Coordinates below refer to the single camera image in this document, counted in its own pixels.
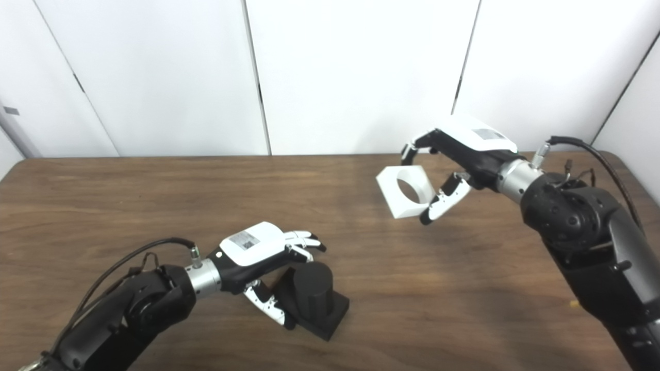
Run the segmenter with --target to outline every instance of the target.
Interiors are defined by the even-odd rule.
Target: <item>black robotic arm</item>
[[[581,306],[603,323],[631,368],[660,370],[660,263],[612,166],[595,149],[569,137],[553,137],[529,162],[493,128],[473,121],[460,127],[458,121],[422,135],[402,151],[402,165],[412,164],[419,149],[429,148],[465,169],[466,174],[449,177],[421,214],[422,223],[441,216],[448,208],[441,209],[444,205],[455,204],[439,200],[450,199],[462,182],[518,203],[523,222],[539,233]],[[566,174],[541,169],[550,146],[560,143],[585,148],[605,165],[630,214],[608,191],[582,181],[584,174],[571,177],[570,164]]]
[[[167,243],[189,248],[188,267],[159,265],[129,273],[90,304],[86,302],[100,283],[122,263],[147,249]],[[311,233],[282,232],[262,222],[224,239],[206,259],[197,246],[182,238],[168,238],[148,244],[123,258],[92,286],[71,321],[49,352],[20,371],[124,371],[170,326],[185,320],[195,303],[219,291],[244,294],[260,310],[287,329],[296,325],[270,290],[262,275],[291,262],[313,261],[307,248],[325,251]]]

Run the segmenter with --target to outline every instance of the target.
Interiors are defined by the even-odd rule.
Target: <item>black cylinder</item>
[[[313,261],[296,269],[293,277],[300,316],[312,323],[323,323],[333,311],[332,271]]]

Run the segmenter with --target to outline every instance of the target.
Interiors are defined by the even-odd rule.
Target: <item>wooden table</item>
[[[584,152],[547,170],[597,169]],[[660,211],[619,159],[652,246]],[[375,176],[399,156],[33,159],[0,182],[0,369],[48,349],[85,290],[151,240],[203,253],[262,220],[316,233],[350,310],[329,343],[287,331],[243,296],[200,301],[132,370],[625,370],[580,308],[539,237],[502,195],[473,191],[430,226],[395,220]],[[439,186],[456,166],[416,161]],[[179,247],[161,262],[189,264]]]

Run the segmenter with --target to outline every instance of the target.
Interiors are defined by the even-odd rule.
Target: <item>cable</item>
[[[113,291],[115,288],[117,288],[124,280],[126,280],[129,277],[132,277],[133,275],[136,275],[137,273],[132,273],[129,272],[127,275],[124,275],[122,278],[120,278],[118,281],[116,281],[114,284],[110,285],[97,299],[95,299],[92,303],[90,303],[88,306],[85,306],[89,299],[92,297],[94,294],[94,291],[105,281],[108,276],[110,276],[114,271],[117,270],[117,268],[121,267],[123,264],[125,264],[127,261],[133,259],[134,257],[138,256],[139,254],[156,247],[158,245],[164,245],[164,244],[179,244],[187,247],[188,249],[192,250],[196,248],[197,246],[195,245],[195,242],[192,242],[191,240],[186,240],[185,238],[178,238],[178,237],[170,237],[170,238],[164,238],[162,240],[150,242],[141,248],[138,248],[134,252],[131,252],[130,254],[126,255],[123,257],[121,260],[119,260],[117,263],[114,263],[107,271],[105,271],[97,280],[94,282],[94,284],[87,290],[87,293],[83,296],[80,304],[78,304],[78,307],[76,310],[73,312],[73,315],[71,316],[71,319],[69,320],[69,323],[60,331],[59,335],[55,339],[55,342],[53,343],[53,347],[50,349],[50,354],[54,354],[54,352],[57,350],[59,347],[60,342],[62,341],[62,338],[64,338],[64,335],[66,335],[69,330],[75,325],[75,323],[89,310],[91,307],[96,305],[101,298],[107,296],[111,291]]]
[[[583,142],[581,139],[578,138],[573,138],[573,137],[551,137],[548,140],[548,144],[550,145],[558,145],[558,144],[564,144],[564,145],[573,145],[576,147],[580,147],[585,149],[587,152],[591,153],[604,167],[605,170],[610,174],[610,177],[612,177],[612,180],[614,180],[614,183],[616,186],[619,188],[619,191],[623,195],[624,200],[626,201],[626,204],[628,206],[628,210],[630,211],[630,216],[632,217],[632,220],[635,222],[637,227],[640,229],[642,234],[644,233],[644,228],[642,227],[642,221],[640,220],[639,214],[637,214],[637,208],[635,208],[635,205],[632,202],[632,198],[630,197],[630,193],[628,193],[628,190],[626,189],[626,186],[623,184],[623,181],[619,177],[619,175],[616,173],[616,170],[614,170],[614,167],[610,162],[601,154],[597,149],[593,148],[591,145]]]

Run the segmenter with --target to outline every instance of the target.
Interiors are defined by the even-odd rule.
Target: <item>white panel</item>
[[[0,129],[0,180],[22,159],[23,155],[16,149],[7,134]]]
[[[660,204],[660,44],[656,43],[594,146],[627,165]]]
[[[521,150],[590,141],[654,36],[657,0],[483,0],[456,112]]]
[[[247,0],[273,154],[397,152],[454,101],[477,0]]]
[[[0,1],[0,120],[29,156],[116,156],[31,1]]]
[[[240,0],[37,0],[122,156],[266,154]]]

